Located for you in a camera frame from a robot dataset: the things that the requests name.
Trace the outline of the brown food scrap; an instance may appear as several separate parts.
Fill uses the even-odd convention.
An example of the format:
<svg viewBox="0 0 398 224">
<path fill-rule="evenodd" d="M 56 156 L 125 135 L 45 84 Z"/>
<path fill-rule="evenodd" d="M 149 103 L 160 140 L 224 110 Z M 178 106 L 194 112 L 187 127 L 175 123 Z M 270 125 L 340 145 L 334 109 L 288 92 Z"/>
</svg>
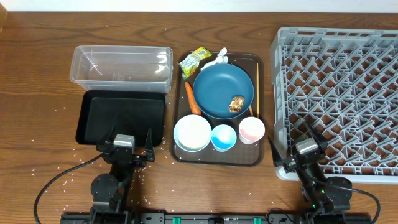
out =
<svg viewBox="0 0 398 224">
<path fill-rule="evenodd" d="M 243 96 L 234 96 L 231 100 L 231 103 L 228 106 L 230 113 L 239 113 L 244 105 L 244 97 Z"/>
</svg>

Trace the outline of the long wooden chopstick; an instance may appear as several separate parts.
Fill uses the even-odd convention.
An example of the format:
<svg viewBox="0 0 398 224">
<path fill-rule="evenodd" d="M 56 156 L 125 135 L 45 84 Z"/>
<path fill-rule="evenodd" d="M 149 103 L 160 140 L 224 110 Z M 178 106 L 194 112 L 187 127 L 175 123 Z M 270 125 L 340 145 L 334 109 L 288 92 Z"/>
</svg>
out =
<svg viewBox="0 0 398 224">
<path fill-rule="evenodd" d="M 259 64 L 256 64 L 256 109 L 257 118 L 260 117 L 260 106 L 259 106 Z"/>
</svg>

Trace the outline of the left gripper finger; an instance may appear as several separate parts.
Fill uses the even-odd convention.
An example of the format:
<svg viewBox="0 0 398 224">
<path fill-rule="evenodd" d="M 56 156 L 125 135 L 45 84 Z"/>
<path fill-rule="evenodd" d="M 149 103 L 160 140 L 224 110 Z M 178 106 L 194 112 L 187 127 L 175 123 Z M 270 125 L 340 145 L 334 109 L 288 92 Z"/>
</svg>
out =
<svg viewBox="0 0 398 224">
<path fill-rule="evenodd" d="M 105 137 L 105 144 L 106 145 L 113 143 L 113 141 L 114 141 L 113 133 L 114 133 L 114 126 L 111 127 L 109 133 Z"/>
<path fill-rule="evenodd" d="M 154 152 L 154 147 L 153 147 L 153 143 L 152 143 L 152 129 L 151 128 L 148 129 L 144 149 L 145 149 L 146 161 L 154 162 L 155 161 L 155 152 Z"/>
</svg>

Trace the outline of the white tissue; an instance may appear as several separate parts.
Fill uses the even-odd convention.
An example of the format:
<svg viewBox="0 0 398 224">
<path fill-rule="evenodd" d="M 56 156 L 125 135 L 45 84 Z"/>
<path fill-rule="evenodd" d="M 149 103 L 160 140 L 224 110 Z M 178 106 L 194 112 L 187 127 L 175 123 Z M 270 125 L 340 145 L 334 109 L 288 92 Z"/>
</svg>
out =
<svg viewBox="0 0 398 224">
<path fill-rule="evenodd" d="M 228 53 L 228 49 L 227 49 L 226 47 L 223 47 L 223 48 L 219 51 L 217 57 L 216 57 L 213 61 L 210 61 L 210 62 L 206 63 L 206 64 L 201 68 L 201 71 L 204 70 L 204 69 L 206 69 L 207 67 L 212 66 L 212 65 L 216 65 L 216 64 L 226 64 L 226 63 L 228 63 L 228 56 L 226 55 L 227 53 Z"/>
</svg>

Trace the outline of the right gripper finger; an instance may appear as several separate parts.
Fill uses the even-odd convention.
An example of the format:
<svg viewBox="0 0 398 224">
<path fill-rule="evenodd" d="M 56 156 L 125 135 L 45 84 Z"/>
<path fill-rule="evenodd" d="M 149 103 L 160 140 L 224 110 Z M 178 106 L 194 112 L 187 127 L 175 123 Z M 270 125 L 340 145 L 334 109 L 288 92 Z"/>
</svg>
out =
<svg viewBox="0 0 398 224">
<path fill-rule="evenodd" d="M 320 132 L 318 132 L 315 128 L 313 128 L 310 124 L 306 123 L 306 128 L 310 133 L 311 137 L 315 140 L 319 149 L 327 149 L 328 140 L 324 137 Z"/>
<path fill-rule="evenodd" d="M 268 141 L 271 147 L 273 165 L 274 167 L 279 167 L 283 164 L 283 159 L 281 158 L 278 150 L 276 149 L 270 137 L 268 137 Z"/>
</svg>

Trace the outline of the light blue cup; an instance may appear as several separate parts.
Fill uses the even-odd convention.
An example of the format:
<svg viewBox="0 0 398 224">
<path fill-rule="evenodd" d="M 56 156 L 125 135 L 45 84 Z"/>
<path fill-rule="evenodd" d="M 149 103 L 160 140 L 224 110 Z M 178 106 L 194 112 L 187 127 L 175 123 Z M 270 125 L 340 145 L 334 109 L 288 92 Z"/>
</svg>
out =
<svg viewBox="0 0 398 224">
<path fill-rule="evenodd" d="M 211 132 L 211 143 L 218 152 L 228 151 L 236 144 L 236 140 L 236 131 L 226 124 L 216 126 Z"/>
</svg>

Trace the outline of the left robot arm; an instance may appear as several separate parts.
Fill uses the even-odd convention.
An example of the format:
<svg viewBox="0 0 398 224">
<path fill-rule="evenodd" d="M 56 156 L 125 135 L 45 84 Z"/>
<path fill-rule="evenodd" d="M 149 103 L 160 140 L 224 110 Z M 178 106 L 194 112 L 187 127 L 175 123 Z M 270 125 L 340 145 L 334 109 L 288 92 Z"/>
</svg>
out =
<svg viewBox="0 0 398 224">
<path fill-rule="evenodd" d="M 134 136 L 113 133 L 114 128 L 111 128 L 96 145 L 101 158 L 111 164 L 111 170 L 97 176 L 91 183 L 93 206 L 90 223 L 140 223 L 139 215 L 126 203 L 135 169 L 155 161 L 152 130 L 147 132 L 143 155 L 134 154 Z"/>
</svg>

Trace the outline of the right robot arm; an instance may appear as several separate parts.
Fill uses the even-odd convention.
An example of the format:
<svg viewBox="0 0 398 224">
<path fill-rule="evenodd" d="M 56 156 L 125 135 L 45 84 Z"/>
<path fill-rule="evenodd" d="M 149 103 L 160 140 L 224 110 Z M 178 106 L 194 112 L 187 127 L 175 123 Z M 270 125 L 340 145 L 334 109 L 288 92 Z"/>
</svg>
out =
<svg viewBox="0 0 398 224">
<path fill-rule="evenodd" d="M 351 208 L 352 183 L 344 177 L 325 177 L 318 161 L 326 156 L 328 140 L 308 123 L 305 127 L 310 137 L 298 142 L 296 151 L 285 159 L 269 140 L 274 166 L 283 167 L 286 173 L 295 172 L 304 198 L 312 203 L 292 223 L 346 223 L 344 213 Z"/>
</svg>

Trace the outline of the pink white cup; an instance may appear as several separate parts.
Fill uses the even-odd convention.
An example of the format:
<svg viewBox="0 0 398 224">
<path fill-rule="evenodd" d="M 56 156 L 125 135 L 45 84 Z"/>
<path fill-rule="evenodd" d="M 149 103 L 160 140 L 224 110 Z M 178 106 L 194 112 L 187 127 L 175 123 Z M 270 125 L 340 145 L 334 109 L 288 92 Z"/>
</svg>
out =
<svg viewBox="0 0 398 224">
<path fill-rule="evenodd" d="M 244 118 L 239 124 L 239 139 L 243 144 L 253 144 L 265 134 L 264 123 L 256 117 Z"/>
</svg>

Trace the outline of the green yellow snack wrapper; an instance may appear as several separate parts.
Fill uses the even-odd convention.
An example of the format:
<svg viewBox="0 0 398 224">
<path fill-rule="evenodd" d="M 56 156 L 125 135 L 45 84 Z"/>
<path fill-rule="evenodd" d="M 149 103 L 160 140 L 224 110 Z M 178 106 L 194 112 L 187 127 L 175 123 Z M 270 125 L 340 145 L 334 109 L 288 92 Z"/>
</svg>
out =
<svg viewBox="0 0 398 224">
<path fill-rule="evenodd" d="M 200 62 L 203 59 L 211 57 L 212 53 L 204 47 L 199 47 L 192 53 L 188 54 L 184 60 L 182 60 L 179 65 L 183 71 L 183 79 L 186 80 L 188 77 L 193 75 L 198 68 Z"/>
</svg>

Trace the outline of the dark blue plate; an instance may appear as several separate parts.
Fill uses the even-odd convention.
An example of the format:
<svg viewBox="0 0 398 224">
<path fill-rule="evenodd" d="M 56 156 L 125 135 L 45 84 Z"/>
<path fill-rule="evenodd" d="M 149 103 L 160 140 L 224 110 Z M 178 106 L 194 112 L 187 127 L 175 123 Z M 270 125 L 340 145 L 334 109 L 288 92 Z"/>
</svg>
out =
<svg viewBox="0 0 398 224">
<path fill-rule="evenodd" d="M 202 70 L 193 82 L 193 96 L 201 111 L 215 119 L 234 119 L 245 113 L 254 99 L 249 75 L 231 64 L 216 64 Z M 244 98 L 243 108 L 232 113 L 229 105 L 236 96 Z"/>
</svg>

